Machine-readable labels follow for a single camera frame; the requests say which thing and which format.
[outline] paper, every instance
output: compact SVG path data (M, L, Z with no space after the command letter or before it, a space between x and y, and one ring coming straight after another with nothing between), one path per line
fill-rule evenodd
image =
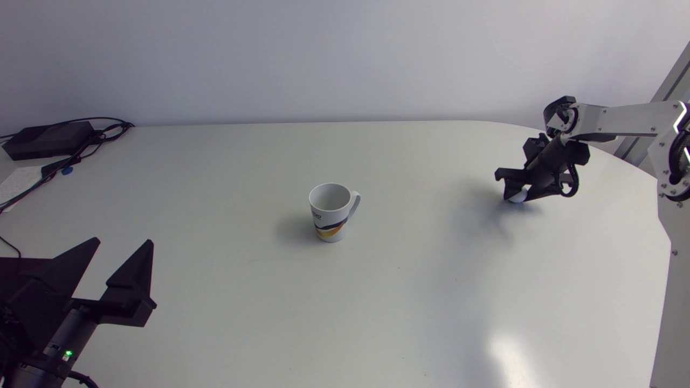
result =
M22 194L31 186L41 180L41 167L19 167L7 179L0 184L0 206L12 198ZM9 206L3 212L12 210L14 205Z

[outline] yellow graphic on mug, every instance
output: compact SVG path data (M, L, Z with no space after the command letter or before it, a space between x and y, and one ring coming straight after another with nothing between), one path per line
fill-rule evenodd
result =
M321 237L330 237L338 233L338 231L343 227L343 225L345 225L346 222L347 218L333 225L318 227L316 226L316 224L314 224L314 226L316 227L316 233L318 233Z

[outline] white ball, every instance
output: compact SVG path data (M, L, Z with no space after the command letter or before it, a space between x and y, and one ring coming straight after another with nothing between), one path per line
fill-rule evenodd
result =
M514 196L508 198L508 201L514 203L514 204L521 204L527 199L527 189L522 188L522 190L515 194Z

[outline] white wall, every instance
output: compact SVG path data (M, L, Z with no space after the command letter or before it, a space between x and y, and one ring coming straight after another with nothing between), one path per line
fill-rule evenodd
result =
M649 101L687 0L0 2L0 133L138 125L486 119L561 95Z

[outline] mug rim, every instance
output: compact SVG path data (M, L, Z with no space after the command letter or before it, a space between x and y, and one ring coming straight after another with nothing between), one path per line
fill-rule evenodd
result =
M326 209L322 209L322 208L320 208L320 207L318 207L318 206L315 206L315 205L311 202L311 193L313 193L314 190L316 190L317 188L319 188L319 187L321 187L321 186L325 186L325 185L327 185L327 184L338 185L338 186L344 188L345 190L347 190L348 199L347 199L347 203L345 203L345 205L343 205L343 206L341 206L341 207L339 207L339 208L337 208L337 209L326 210ZM315 208L315 209L318 210L318 211L325 211L325 212L340 211L340 210L343 210L344 208L346 208L346 207L350 204L350 202L352 202L352 190L350 190L349 188L347 188L347 186L345 186L344 184L340 184L340 183L337 183L337 182L327 182L327 183L318 184L316 187L312 188L311 191L309 192L309 204L311 205L311 207Z

